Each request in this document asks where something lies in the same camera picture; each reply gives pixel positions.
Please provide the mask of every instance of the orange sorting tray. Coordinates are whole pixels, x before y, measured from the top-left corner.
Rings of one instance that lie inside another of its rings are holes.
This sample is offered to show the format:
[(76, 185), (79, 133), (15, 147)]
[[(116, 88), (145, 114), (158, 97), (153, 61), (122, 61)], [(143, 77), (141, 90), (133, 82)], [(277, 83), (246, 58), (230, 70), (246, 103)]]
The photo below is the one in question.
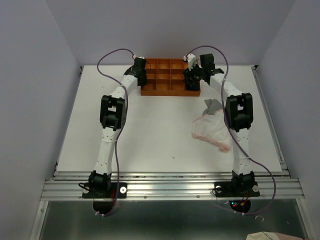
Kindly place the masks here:
[(142, 96), (199, 97), (199, 91), (186, 90), (183, 71), (188, 64), (182, 59), (147, 58), (147, 85), (141, 87)]

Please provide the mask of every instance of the plastic bag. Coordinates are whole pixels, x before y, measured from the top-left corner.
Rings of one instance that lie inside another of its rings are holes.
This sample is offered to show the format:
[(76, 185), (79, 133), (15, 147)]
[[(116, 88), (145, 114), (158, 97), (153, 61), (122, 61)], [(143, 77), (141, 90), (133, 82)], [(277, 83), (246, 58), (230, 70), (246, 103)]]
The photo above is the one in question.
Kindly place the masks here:
[(192, 122), (192, 137), (219, 146), (221, 152), (227, 153), (232, 144), (231, 136), (224, 122), (222, 109), (214, 115), (205, 114)]

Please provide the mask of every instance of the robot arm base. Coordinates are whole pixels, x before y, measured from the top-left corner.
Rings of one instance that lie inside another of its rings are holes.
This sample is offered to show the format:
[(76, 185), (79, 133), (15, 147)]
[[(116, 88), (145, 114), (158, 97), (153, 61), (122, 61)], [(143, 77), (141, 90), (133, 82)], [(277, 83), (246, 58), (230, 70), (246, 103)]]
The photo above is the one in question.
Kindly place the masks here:
[[(83, 184), (83, 199), (114, 199), (117, 193), (117, 182), (111, 182), (111, 174), (101, 175), (93, 171), (90, 174), (89, 181)], [(127, 198), (128, 184), (126, 182), (119, 182), (118, 199)], [(100, 214), (104, 213), (103, 209), (95, 209)]]
[(231, 181), (217, 181), (214, 183), (213, 194), (217, 198), (242, 198), (247, 193), (250, 197), (259, 197), (258, 183), (253, 171), (249, 174), (237, 175), (232, 171)]

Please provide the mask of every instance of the black joint bracket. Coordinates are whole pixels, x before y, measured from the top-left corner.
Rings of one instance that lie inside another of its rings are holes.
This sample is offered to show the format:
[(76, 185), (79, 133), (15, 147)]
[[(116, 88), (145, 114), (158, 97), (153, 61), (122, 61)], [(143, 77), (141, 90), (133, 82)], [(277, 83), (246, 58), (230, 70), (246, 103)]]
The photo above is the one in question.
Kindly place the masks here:
[(117, 190), (118, 199), (127, 197), (128, 184), (126, 182), (111, 182), (111, 174), (99, 174), (96, 171), (91, 172), (88, 182), (84, 183), (85, 190), (82, 192), (84, 199), (113, 199)]
[(101, 99), (100, 123), (105, 129), (113, 128), (113, 131), (122, 129), (126, 124), (127, 110), (126, 102), (122, 98), (104, 95)]
[(220, 68), (216, 68), (215, 58), (212, 53), (200, 55), (199, 65), (195, 65), (193, 69), (188, 68), (183, 71), (185, 89), (191, 91), (200, 90), (199, 81), (203, 79), (210, 85), (210, 77), (216, 74), (224, 74)]
[(225, 113), (230, 129), (239, 132), (240, 129), (249, 129), (254, 121), (253, 100), (250, 93), (227, 97)]
[(147, 60), (141, 57), (134, 59), (134, 64), (128, 70), (125, 71), (124, 75), (131, 75), (138, 79), (138, 86), (144, 86), (148, 83), (147, 71), (146, 71)]

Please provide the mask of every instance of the gray cloth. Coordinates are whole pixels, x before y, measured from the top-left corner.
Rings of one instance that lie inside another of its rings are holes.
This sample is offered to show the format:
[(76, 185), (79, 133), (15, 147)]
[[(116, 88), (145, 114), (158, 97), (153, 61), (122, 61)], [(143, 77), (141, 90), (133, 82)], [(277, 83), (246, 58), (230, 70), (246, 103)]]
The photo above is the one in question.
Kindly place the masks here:
[(217, 99), (207, 99), (204, 102), (208, 108), (204, 110), (202, 115), (215, 115), (216, 111), (222, 109), (222, 104)]

